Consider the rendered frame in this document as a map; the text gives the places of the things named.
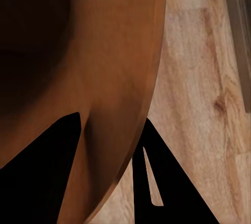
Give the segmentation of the trash can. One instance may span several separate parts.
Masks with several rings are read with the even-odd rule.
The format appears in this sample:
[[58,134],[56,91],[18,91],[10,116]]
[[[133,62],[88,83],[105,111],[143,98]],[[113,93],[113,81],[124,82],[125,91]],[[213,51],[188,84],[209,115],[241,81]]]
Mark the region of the trash can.
[[81,135],[56,224],[89,224],[150,111],[166,0],[0,0],[0,170],[58,119]]

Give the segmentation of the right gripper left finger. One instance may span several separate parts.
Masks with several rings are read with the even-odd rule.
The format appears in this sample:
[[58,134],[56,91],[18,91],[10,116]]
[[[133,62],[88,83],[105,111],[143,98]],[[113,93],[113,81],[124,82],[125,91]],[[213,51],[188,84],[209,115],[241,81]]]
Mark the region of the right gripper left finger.
[[0,224],[56,224],[81,131],[66,115],[0,170]]

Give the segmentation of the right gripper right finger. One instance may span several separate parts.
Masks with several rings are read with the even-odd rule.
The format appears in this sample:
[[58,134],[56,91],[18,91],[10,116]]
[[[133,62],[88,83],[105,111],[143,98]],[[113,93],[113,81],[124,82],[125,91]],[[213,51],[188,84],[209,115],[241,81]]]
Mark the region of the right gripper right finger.
[[[164,206],[151,201],[145,147]],[[147,118],[132,157],[135,224],[219,224]]]

